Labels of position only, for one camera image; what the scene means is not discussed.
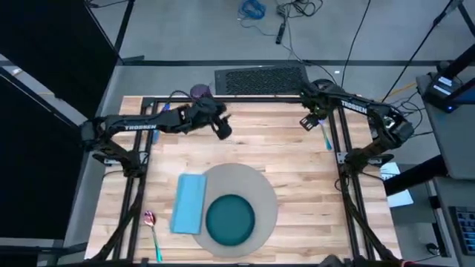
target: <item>floor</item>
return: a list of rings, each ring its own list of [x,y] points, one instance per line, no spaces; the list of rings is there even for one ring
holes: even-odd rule
[[[95,2],[108,4],[113,1]],[[261,2],[267,7],[266,16],[255,24],[265,33],[275,33],[281,23],[281,18],[275,13],[275,0]],[[351,59],[409,59],[429,30],[433,19],[447,3],[448,0],[372,1]],[[115,4],[93,10],[112,42],[117,37],[126,5]],[[288,59],[289,52],[276,45],[274,37],[263,36],[256,28],[243,28],[239,25],[239,5],[239,0],[136,0],[120,55],[144,55],[147,60]],[[295,53],[302,59],[345,60],[366,5],[367,0],[327,0],[313,17],[291,20],[289,26]],[[475,14],[475,1],[465,1],[465,6],[469,13]],[[286,45],[289,42],[287,34],[283,40]],[[474,37],[459,12],[452,12],[433,31],[416,59],[454,59],[473,42]],[[176,89],[188,90],[197,83],[212,83],[214,70],[234,67],[117,67],[103,102],[102,114],[117,113],[123,96],[167,95]],[[341,80],[342,66],[324,67],[337,81]],[[402,67],[348,67],[344,88],[367,98],[380,99],[401,69]],[[433,67],[409,67],[396,88],[410,84],[416,76],[433,70]],[[328,77],[317,67],[307,67],[307,72],[310,79]],[[474,73],[475,68],[470,67],[459,78],[467,81]],[[18,78],[38,92],[47,92],[34,79],[31,81],[27,73],[19,74]],[[388,101],[407,97],[414,91],[406,90]],[[43,96],[57,102],[51,95]],[[414,96],[413,102],[422,106],[419,96]],[[74,111],[65,112],[74,117],[75,121],[82,120],[80,114]],[[425,112],[422,113],[423,120],[417,133],[431,130]],[[419,115],[415,113],[409,120],[417,123]],[[439,151],[433,136],[426,135],[409,140],[391,153],[398,163],[417,164],[437,155]],[[101,166],[89,164],[85,171],[85,182],[94,178],[98,180],[101,173]],[[90,215],[94,213],[96,201],[92,196],[100,189],[100,183],[91,184],[88,193],[79,194],[80,208],[73,215],[81,214],[86,221],[92,222]],[[69,237],[72,240],[83,240],[85,233],[87,235],[88,227],[82,226],[80,231],[71,233]]]

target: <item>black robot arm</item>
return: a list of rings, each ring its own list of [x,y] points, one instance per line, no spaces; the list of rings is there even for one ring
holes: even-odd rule
[[[226,106],[211,96],[195,99],[193,104],[182,105],[154,115],[109,115],[90,119],[80,125],[82,144],[86,151],[96,151],[95,159],[104,162],[114,159],[121,163],[124,175],[138,177],[143,174],[143,162],[137,151],[127,151],[111,140],[121,131],[153,131],[187,134],[210,125],[219,139],[227,138],[232,129],[228,118],[221,115]]]
[[[344,165],[348,173],[362,171],[369,159],[400,147],[414,134],[412,124],[392,105],[346,93],[326,79],[307,84],[302,88],[300,97],[302,105],[310,110],[310,114],[300,122],[307,131],[318,125],[318,120],[326,119],[337,107],[348,108],[373,119],[378,138],[365,148],[348,151]]]

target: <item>wooden tabletop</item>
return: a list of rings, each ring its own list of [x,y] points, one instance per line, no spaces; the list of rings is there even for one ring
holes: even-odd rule
[[[120,114],[140,113],[141,101],[141,96],[124,97]],[[335,154],[326,149],[320,127],[306,132],[299,125],[307,111],[301,105],[285,103],[226,105],[232,114],[229,124],[233,130],[228,139],[220,141],[211,128],[204,128],[188,135],[160,133],[159,142],[152,146],[142,210],[151,210],[157,216],[155,230],[165,262],[319,263],[328,254],[351,257],[341,192],[334,187],[338,179]],[[347,124],[354,148],[371,142],[364,116],[347,112]],[[325,127],[331,138],[329,125]],[[134,135],[134,132],[119,133],[114,141],[129,150],[134,144]],[[200,174],[228,162],[246,164],[261,171],[278,197],[278,221],[274,232],[263,247],[247,257],[214,257],[192,236],[172,234],[169,229],[179,175],[185,172]],[[107,171],[120,169],[117,166]],[[375,168],[365,171],[379,175]],[[125,182],[121,173],[104,178],[86,258],[94,256],[115,230]],[[382,183],[364,175],[360,176],[360,182],[371,228],[400,257]],[[130,226],[125,234],[122,257],[125,257],[129,231]],[[135,260],[148,257],[154,261],[151,229],[143,223],[138,238]]]

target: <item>concrete floor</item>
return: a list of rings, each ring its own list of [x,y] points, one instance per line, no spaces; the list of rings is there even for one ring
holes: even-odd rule
[[[113,1],[115,0],[96,0],[95,3],[107,4]],[[281,23],[281,18],[275,13],[275,0],[261,2],[267,6],[267,13],[264,19],[255,24],[266,33],[275,33]],[[434,18],[447,3],[448,0],[372,1],[351,59],[409,59]],[[289,26],[295,52],[303,59],[346,59],[366,4],[367,0],[327,0],[313,17],[291,20]],[[126,5],[127,3],[115,4],[93,10],[112,43],[117,37]],[[254,28],[245,29],[238,24],[239,5],[239,0],[137,0],[120,55],[144,55],[147,60],[288,59],[289,52],[276,45],[274,37],[263,36]],[[475,14],[474,1],[466,1],[465,6],[469,13]],[[454,59],[473,44],[474,39],[460,14],[453,12],[433,31],[416,59]],[[286,33],[283,43],[287,45],[288,41]],[[342,67],[324,67],[334,73],[337,81],[341,80]],[[126,95],[168,95],[176,89],[189,90],[197,83],[208,84],[214,81],[215,70],[226,68],[236,67],[117,67],[100,113],[117,113],[121,99]],[[380,99],[389,90],[401,69],[402,67],[348,67],[345,90],[367,98]],[[433,70],[432,67],[409,67],[396,88]],[[307,67],[307,72],[310,80],[328,78],[318,67]],[[475,68],[470,67],[460,78],[467,81],[474,73]],[[38,88],[39,92],[47,90],[34,85],[35,81],[29,81],[30,77],[26,73],[19,78],[32,89]],[[415,89],[406,90],[387,101],[407,97],[413,92]],[[45,95],[45,98],[57,101],[52,96]],[[413,102],[422,106],[419,96],[414,96]],[[74,117],[74,121],[82,120],[78,114],[66,112]],[[416,132],[431,130],[424,111],[423,115],[423,123]],[[419,115],[415,113],[409,120],[417,123]],[[418,164],[436,156],[439,150],[433,135],[426,135],[409,140],[391,153],[395,154],[397,163]],[[87,241],[102,173],[101,165],[88,161],[72,215],[73,218],[82,218],[81,225],[71,225],[65,245]],[[400,225],[399,228],[401,247],[414,247],[413,231],[407,231],[407,225]],[[433,238],[430,234],[429,237],[428,234],[421,235],[423,237],[416,238],[420,243],[420,240]],[[411,260],[427,256],[423,252],[405,253],[404,249],[402,253]],[[76,255],[65,258],[65,262],[80,257],[81,255]],[[432,259],[425,263],[437,262],[438,259]]]

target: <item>white paper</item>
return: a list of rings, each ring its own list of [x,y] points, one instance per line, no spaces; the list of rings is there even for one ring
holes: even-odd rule
[[[391,179],[395,175],[400,174],[398,165],[395,162],[389,162],[381,167],[381,178],[383,180]],[[403,205],[413,204],[413,198],[410,196],[409,191],[406,189],[403,192],[399,192],[392,196],[387,197],[387,202],[390,208],[399,207]]]

